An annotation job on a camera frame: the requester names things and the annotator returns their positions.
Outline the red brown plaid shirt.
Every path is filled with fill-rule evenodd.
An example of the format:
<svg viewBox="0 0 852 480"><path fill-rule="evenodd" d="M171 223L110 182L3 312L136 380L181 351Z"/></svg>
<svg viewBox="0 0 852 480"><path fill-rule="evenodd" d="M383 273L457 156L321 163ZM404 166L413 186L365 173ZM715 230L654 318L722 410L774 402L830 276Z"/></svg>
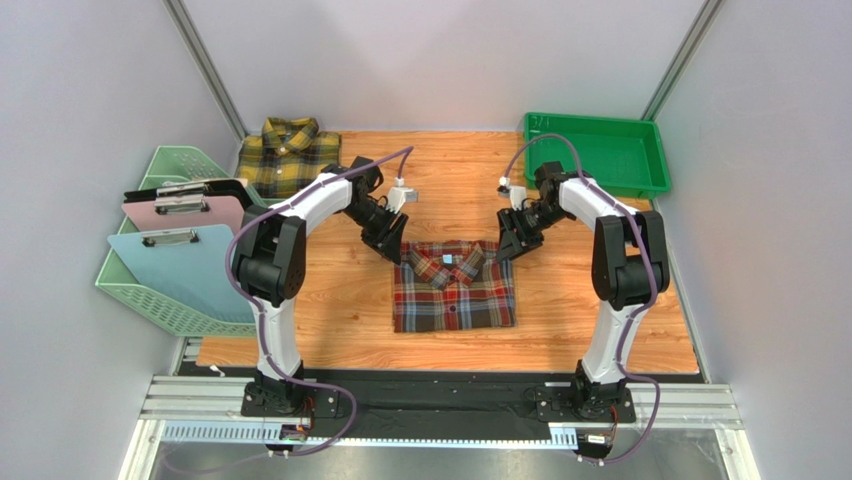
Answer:
<svg viewBox="0 0 852 480"><path fill-rule="evenodd" d="M513 264L494 241L405 242L392 290L396 333L517 325Z"/></svg>

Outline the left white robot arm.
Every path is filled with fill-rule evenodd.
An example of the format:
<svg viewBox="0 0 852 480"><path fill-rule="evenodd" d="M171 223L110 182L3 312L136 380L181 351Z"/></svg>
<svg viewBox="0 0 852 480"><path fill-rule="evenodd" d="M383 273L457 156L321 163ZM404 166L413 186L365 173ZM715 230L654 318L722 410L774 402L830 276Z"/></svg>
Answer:
<svg viewBox="0 0 852 480"><path fill-rule="evenodd" d="M362 242L399 264L408 217L403 207L418 199L397 176L384 199L372 193L383 179L380 164L359 157L349 168L323 169L305 189L271 207L253 207L226 250L228 279L252 308L259 360L251 387L286 397L304 389L303 361L296 345L294 310L307 276L309 235L342 213L361 230Z"/></svg>

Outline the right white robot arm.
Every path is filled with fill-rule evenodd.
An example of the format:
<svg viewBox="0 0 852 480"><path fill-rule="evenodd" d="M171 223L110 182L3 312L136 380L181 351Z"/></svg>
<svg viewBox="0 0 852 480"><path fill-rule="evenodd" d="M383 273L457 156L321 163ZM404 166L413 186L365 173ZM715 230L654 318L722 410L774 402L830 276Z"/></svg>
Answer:
<svg viewBox="0 0 852 480"><path fill-rule="evenodd" d="M626 358L638 326L670 284L662 216L639 211L607 193L584 171L564 172L557 162L536 172L539 196L501 177L497 191L510 201L497 213L500 261L542 246L544 232L563 219L593 233L591 280L600 301L591 344L572 383L576 408L603 408L624 399Z"/></svg>

